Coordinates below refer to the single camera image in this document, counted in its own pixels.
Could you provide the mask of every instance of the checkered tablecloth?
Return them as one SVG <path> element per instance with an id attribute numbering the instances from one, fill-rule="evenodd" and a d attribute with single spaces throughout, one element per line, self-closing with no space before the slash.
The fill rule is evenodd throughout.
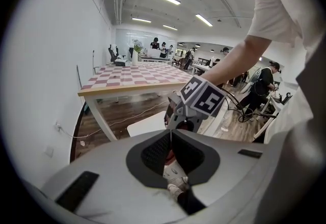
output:
<path id="1" fill-rule="evenodd" d="M 137 66 L 130 67 L 107 65 L 100 68 L 82 89 L 160 82 L 188 82 L 190 78 L 192 78 L 191 75 L 166 63 L 140 62 Z"/>

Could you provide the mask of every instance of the shoe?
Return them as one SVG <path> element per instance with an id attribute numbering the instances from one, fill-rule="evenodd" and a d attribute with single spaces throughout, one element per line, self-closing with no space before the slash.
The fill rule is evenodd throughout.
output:
<path id="1" fill-rule="evenodd" d="M 178 201 L 178 196 L 183 193 L 181 189 L 179 189 L 176 185 L 174 184 L 169 184 L 168 185 L 168 191 L 171 193 L 172 198 L 177 202 Z"/>
<path id="2" fill-rule="evenodd" d="M 173 179 L 173 180 L 169 181 L 169 184 L 176 185 L 183 192 L 185 192 L 189 188 L 187 176 Z"/>

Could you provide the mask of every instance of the vase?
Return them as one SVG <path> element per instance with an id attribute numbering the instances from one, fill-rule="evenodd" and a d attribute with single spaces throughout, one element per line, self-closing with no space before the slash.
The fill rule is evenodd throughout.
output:
<path id="1" fill-rule="evenodd" d="M 132 65 L 137 66 L 138 64 L 138 53 L 136 50 L 133 50 L 132 52 Z"/>

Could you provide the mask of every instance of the floor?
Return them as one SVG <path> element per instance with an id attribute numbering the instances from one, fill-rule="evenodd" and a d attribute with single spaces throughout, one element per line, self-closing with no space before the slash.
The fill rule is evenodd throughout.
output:
<path id="1" fill-rule="evenodd" d="M 242 88 L 242 85 L 239 85 L 237 88 L 233 88 L 229 85 L 224 87 L 226 90 L 233 93 L 239 101 L 241 98 L 243 98 L 243 96 L 238 94 L 239 90 Z M 158 96 L 156 93 L 152 93 L 138 96 L 126 96 L 119 98 L 119 102 L 116 102 L 116 98 L 105 99 L 99 103 L 99 106 L 102 109 L 103 116 L 106 119 L 107 123 L 111 125 L 138 115 L 143 111 L 152 108 L 153 106 L 167 101 L 168 94 L 169 93 L 162 93 L 161 96 Z M 163 103 L 162 105 L 155 107 L 152 110 L 146 111 L 139 117 L 128 119 L 125 122 L 115 124 L 111 127 L 111 130 L 117 139 L 129 138 L 127 131 L 128 125 L 143 120 L 161 111 L 165 111 L 168 107 L 168 104 L 168 102 Z M 220 127 L 217 129 L 213 136 L 234 141 L 252 142 L 253 136 L 262 127 L 263 122 L 260 120 L 254 120 L 240 123 L 238 121 L 239 116 L 239 112 L 231 110 L 227 111 L 221 121 Z M 89 133 L 95 132 L 98 129 L 100 128 L 97 122 L 95 121 L 92 113 L 89 112 L 87 115 L 83 115 L 77 136 L 85 136 Z M 102 131 L 99 131 L 97 134 L 94 134 L 90 137 L 78 138 L 75 148 L 75 158 L 78 158 L 93 148 L 108 142 L 108 138 Z"/>

